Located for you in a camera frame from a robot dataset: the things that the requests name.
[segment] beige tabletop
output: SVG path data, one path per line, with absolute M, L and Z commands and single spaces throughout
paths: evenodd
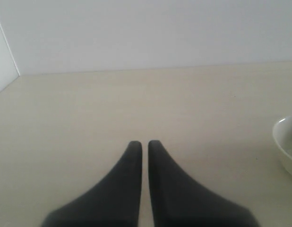
M 144 148 L 141 227 L 153 226 L 147 143 L 262 227 L 292 227 L 292 177 L 272 127 L 292 114 L 292 62 L 22 76 L 0 93 L 0 227 L 37 227 Z

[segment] white wall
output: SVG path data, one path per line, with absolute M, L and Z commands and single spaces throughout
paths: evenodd
M 20 74 L 292 60 L 292 0 L 0 0 Z
M 0 91 L 17 77 L 18 72 L 0 28 Z

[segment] white bowl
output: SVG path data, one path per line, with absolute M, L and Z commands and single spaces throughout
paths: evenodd
M 279 158 L 292 175 L 292 116 L 278 121 L 273 127 L 273 138 L 279 147 Z

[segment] bowl rim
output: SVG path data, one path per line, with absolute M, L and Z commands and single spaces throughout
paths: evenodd
M 272 135 L 273 135 L 273 140 L 274 142 L 276 143 L 276 145 L 278 146 L 278 148 L 280 149 L 280 151 L 285 154 L 291 161 L 292 161 L 292 156 L 289 155 L 283 148 L 282 146 L 279 145 L 277 139 L 275 138 L 275 129 L 277 127 L 278 124 L 280 124 L 281 122 L 285 121 L 286 119 L 288 118 L 291 118 L 292 115 L 289 115 L 289 116 L 286 116 L 286 117 L 282 117 L 281 119 L 279 119 L 273 126 L 273 129 L 272 129 Z

